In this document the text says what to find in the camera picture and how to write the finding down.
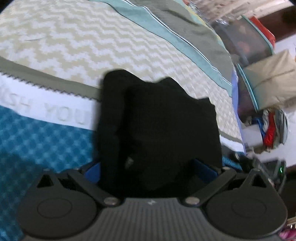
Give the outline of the pile of colourful clothes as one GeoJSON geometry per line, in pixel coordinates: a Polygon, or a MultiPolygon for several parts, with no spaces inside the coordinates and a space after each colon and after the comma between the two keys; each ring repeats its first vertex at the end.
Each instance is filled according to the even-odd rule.
{"type": "Polygon", "coordinates": [[[286,144],[288,119],[283,110],[264,109],[251,117],[251,123],[258,124],[264,149],[272,150],[286,144]]]}

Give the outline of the purple bed sheet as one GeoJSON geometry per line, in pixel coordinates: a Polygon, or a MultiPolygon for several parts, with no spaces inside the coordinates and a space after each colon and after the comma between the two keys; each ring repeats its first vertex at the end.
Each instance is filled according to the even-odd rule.
{"type": "Polygon", "coordinates": [[[231,84],[232,84],[232,105],[233,105],[234,113],[235,113],[236,120],[237,120],[237,123],[238,123],[238,126],[239,126],[239,131],[241,133],[241,131],[242,131],[242,122],[241,122],[241,120],[239,118],[239,115],[238,115],[238,104],[239,104],[239,101],[238,101],[238,99],[239,99],[238,76],[237,76],[235,68],[233,68],[233,70],[232,70],[231,84]]]}

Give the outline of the beige pillow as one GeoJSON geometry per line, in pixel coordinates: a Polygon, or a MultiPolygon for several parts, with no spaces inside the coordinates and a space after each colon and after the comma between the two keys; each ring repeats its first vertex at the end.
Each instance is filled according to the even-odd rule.
{"type": "Polygon", "coordinates": [[[243,77],[257,110],[295,98],[295,59],[288,50],[243,68],[243,77]]]}

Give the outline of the black pants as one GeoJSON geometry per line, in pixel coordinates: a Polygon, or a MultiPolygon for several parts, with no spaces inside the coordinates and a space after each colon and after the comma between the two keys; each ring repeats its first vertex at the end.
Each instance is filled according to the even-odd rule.
{"type": "Polygon", "coordinates": [[[222,166],[215,106],[169,77],[107,73],[95,144],[99,186],[118,198],[187,196],[203,185],[199,163],[222,166]]]}

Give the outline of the transparent storage bag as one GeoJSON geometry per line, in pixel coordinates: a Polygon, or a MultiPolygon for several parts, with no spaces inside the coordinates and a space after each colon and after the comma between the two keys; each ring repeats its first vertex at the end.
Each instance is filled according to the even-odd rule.
{"type": "Polygon", "coordinates": [[[217,20],[213,24],[225,48],[230,53],[238,76],[238,116],[245,121],[258,110],[254,95],[244,80],[243,68],[273,54],[273,46],[267,37],[248,18],[217,20]]]}

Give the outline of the patterned blue bedspread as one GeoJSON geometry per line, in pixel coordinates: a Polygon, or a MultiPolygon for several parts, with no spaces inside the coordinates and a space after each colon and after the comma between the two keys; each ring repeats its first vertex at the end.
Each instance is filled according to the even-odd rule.
{"type": "Polygon", "coordinates": [[[1,13],[1,240],[23,233],[16,208],[45,167],[86,164],[107,71],[172,77],[215,105],[220,140],[242,150],[233,65],[211,64],[148,9],[126,1],[13,1],[1,13]]]}

